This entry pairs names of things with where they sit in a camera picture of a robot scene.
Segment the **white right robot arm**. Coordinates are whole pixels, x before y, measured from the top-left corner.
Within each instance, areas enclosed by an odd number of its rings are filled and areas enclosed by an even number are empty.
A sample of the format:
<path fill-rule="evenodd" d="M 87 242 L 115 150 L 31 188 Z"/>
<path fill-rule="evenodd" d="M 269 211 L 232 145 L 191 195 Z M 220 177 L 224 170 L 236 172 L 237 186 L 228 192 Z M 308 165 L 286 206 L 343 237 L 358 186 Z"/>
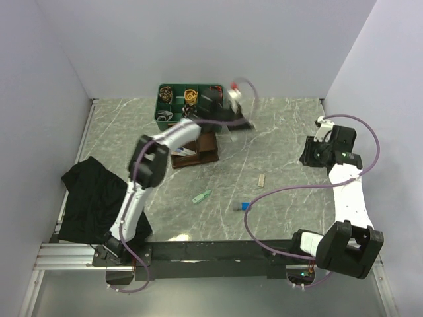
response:
<path fill-rule="evenodd" d="M 289 249 L 293 261 L 306 262 L 311 256 L 321 269 L 365 279 L 384 243 L 375 230 L 365 206 L 360 155 L 353 153 L 356 131 L 323 120 L 314 136 L 308 136 L 300 163 L 326 168 L 333 187 L 335 221 L 324 234 L 299 230 Z"/>

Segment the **blue cap white pen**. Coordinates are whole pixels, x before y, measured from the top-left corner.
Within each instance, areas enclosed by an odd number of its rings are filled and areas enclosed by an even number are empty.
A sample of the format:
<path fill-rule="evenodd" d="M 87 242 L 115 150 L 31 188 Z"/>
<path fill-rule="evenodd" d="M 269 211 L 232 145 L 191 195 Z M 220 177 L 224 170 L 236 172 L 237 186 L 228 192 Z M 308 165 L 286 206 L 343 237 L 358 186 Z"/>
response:
<path fill-rule="evenodd" d="M 172 151 L 171 154 L 184 157 L 189 155 L 195 155 L 196 151 L 186 149 L 186 148 L 177 148 L 175 151 Z"/>

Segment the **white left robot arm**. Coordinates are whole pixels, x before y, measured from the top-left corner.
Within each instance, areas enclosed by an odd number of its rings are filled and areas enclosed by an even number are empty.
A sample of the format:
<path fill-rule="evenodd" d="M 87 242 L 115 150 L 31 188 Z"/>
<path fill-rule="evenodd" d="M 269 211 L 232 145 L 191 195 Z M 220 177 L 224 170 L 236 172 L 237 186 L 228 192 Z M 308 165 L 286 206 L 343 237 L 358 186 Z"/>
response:
<path fill-rule="evenodd" d="M 209 132 L 217 125 L 225 126 L 229 131 L 254 128 L 242 113 L 241 92 L 236 83 L 231 84 L 227 97 L 227 102 L 220 101 L 219 91 L 205 90 L 200 94 L 196 110 L 189 117 L 182 118 L 158 135 L 140 137 L 128 165 L 125 198 L 102 243 L 108 257 L 116 265 L 125 265 L 131 260 L 132 249 L 127 242 L 136 234 L 147 198 L 165 177 L 171 151 L 197 140 L 201 133 Z"/>

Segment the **blue grey glue stick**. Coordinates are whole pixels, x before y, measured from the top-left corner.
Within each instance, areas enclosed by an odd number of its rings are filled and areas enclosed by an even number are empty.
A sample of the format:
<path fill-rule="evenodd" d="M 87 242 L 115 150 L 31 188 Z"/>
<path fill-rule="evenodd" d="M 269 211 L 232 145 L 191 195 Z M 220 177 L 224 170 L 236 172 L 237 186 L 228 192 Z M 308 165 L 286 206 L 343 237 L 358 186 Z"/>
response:
<path fill-rule="evenodd" d="M 246 211 L 249 208 L 249 202 L 233 202 L 232 208 L 234 211 Z"/>

